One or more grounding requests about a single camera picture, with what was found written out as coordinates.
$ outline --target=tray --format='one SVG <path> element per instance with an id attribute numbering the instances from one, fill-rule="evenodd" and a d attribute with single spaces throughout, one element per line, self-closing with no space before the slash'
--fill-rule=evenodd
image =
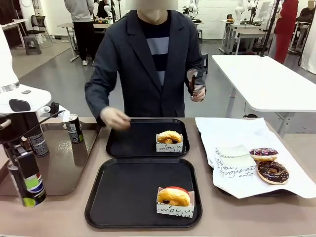
<path id="1" fill-rule="evenodd" d="M 218 189 L 222 194 L 224 194 L 224 195 L 226 195 L 226 196 L 233 196 L 233 195 L 227 193 L 226 191 L 224 191 L 224 190 L 222 190 L 222 189 L 220 189 L 220 188 L 218 188 L 218 187 L 217 187 L 217 189 Z M 295 193 L 292 193 L 292 192 L 290 192 L 290 191 L 288 191 L 288 190 L 285 190 L 285 189 L 280 189 L 280 190 L 275 190 L 275 191 L 268 192 L 268 193 L 264 193 L 264 194 L 255 195 L 254 197 L 277 197 L 277 196 L 291 196 L 291 195 L 296 195 L 296 194 L 295 194 Z"/>
<path id="2" fill-rule="evenodd" d="M 181 153 L 156 152 L 156 134 L 167 130 L 183 136 Z M 112 130 L 106 146 L 109 155 L 115 158 L 128 157 L 181 157 L 190 149 L 185 125 L 177 119 L 132 119 L 127 131 Z"/>
<path id="3" fill-rule="evenodd" d="M 195 192 L 193 218 L 156 213 L 158 187 L 179 186 Z M 187 228 L 202 216 L 195 171 L 178 158 L 115 158 L 99 169 L 85 219 L 105 228 Z"/>
<path id="4" fill-rule="evenodd" d="M 80 122 L 84 141 L 71 143 L 64 123 L 45 123 L 42 130 L 49 153 L 36 158 L 49 196 L 67 195 L 77 186 L 100 127 Z M 0 196 L 17 196 L 7 163 L 0 169 Z"/>

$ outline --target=hand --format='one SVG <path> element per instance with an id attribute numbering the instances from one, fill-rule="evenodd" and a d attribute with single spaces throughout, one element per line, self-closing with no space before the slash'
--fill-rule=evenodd
<path id="1" fill-rule="evenodd" d="M 105 107 L 100 113 L 100 118 L 106 126 L 115 130 L 126 130 L 130 127 L 130 117 L 113 107 Z"/>
<path id="2" fill-rule="evenodd" d="M 206 88 L 202 85 L 195 85 L 193 96 L 191 100 L 194 102 L 201 102 L 204 100 L 206 95 Z"/>

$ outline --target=stool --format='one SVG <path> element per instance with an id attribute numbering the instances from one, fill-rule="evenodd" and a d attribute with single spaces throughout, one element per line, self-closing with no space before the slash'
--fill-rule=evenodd
<path id="1" fill-rule="evenodd" d="M 208 53 L 202 53 L 203 74 L 208 74 Z"/>
<path id="2" fill-rule="evenodd" d="M 41 49 L 36 39 L 36 36 L 24 36 L 23 37 L 26 55 L 41 54 Z"/>
<path id="3" fill-rule="evenodd" d="M 197 35 L 198 35 L 198 42 L 203 43 L 203 30 L 197 29 Z"/>

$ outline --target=can held by robot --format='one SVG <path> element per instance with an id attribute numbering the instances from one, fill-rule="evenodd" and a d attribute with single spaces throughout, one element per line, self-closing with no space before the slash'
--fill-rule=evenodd
<path id="1" fill-rule="evenodd" d="M 40 173 L 24 179 L 19 168 L 12 162 L 9 162 L 7 168 L 23 206 L 34 207 L 46 199 L 46 191 Z"/>
<path id="2" fill-rule="evenodd" d="M 66 127 L 68 130 L 68 134 L 71 142 L 80 143 L 83 141 L 83 133 L 80 127 L 79 117 L 78 115 L 70 115 L 69 120 L 66 123 Z"/>
<path id="3" fill-rule="evenodd" d="M 43 157 L 49 153 L 49 148 L 42 132 L 28 137 L 28 141 L 35 156 Z"/>

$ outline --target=donut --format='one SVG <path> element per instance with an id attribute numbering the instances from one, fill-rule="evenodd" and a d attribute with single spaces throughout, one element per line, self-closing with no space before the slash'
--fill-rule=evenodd
<path id="1" fill-rule="evenodd" d="M 165 144 L 181 143 L 182 139 L 179 133 L 174 131 L 166 131 L 158 134 L 157 141 Z"/>
<path id="2" fill-rule="evenodd" d="M 190 196 L 185 189 L 170 186 L 158 193 L 157 201 L 172 206 L 189 206 Z"/>
<path id="3" fill-rule="evenodd" d="M 252 149 L 249 153 L 254 160 L 258 161 L 273 161 L 278 156 L 278 152 L 272 148 Z"/>
<path id="4" fill-rule="evenodd" d="M 289 174 L 286 168 L 275 161 L 262 161 L 257 167 L 260 178 L 269 184 L 281 185 L 288 180 Z"/>

